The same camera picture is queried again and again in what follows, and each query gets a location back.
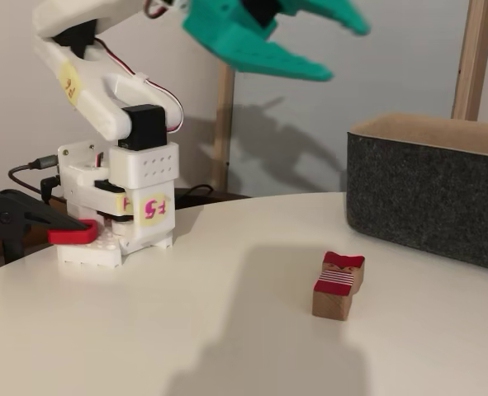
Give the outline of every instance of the cable connector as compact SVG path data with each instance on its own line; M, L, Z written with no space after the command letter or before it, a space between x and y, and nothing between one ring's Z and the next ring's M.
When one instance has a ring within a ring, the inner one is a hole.
M40 195L46 205L53 198L53 189L60 186L60 176L48 177L40 182Z
M59 164L57 155L49 155L47 157L37 158L32 163L29 163L29 169L47 169L56 167Z

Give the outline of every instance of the felt storage basket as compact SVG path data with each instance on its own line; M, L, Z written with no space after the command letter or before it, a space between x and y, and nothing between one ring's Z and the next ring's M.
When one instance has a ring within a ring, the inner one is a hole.
M488 124L384 115L348 134L360 233L488 268Z

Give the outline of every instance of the robotic arm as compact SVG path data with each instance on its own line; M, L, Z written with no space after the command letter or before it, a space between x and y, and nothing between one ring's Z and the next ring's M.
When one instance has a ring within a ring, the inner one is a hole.
M121 256L173 242L179 152L167 134L182 126L182 105L97 35L140 11L152 19L180 12L183 29L237 70L327 80L332 74L324 65L268 41L278 13L300 10L339 21L355 34L369 31L348 0L46 0L35 9L37 53L71 105L104 139L118 142L106 160L92 141L59 148L69 214L100 224L95 242L57 240L61 262L116 266Z
M210 52L239 71L289 78L327 80L324 66L267 41L278 13L304 10L341 22L354 33L369 32L368 24L348 0L159 0L155 16L167 10L184 14L182 27ZM144 10L153 0L47 0L35 9L36 49L56 73L69 101L106 139L129 135L128 116L117 101L162 106L172 125L181 126L177 98L145 76L114 62L96 35Z

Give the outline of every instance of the small wooden block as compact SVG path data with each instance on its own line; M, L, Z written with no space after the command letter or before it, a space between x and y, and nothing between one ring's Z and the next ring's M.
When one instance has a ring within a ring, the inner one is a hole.
M364 278L363 256L340 256L327 252L322 272L313 289L312 313L320 318L346 320L353 295L361 288Z

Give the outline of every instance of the yellow sticker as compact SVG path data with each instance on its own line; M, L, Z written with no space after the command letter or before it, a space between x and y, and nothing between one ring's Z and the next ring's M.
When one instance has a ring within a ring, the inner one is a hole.
M169 199L162 192L145 197L139 209L140 224L144 227L156 225L167 216Z
M78 95L82 90L82 83L78 77L77 70L69 61L65 61L60 67L58 79L69 102L76 106Z
M125 193L117 194L116 208L117 208L117 212L119 212L121 216L134 214L134 210L130 202L130 199L128 198L128 196L126 196Z

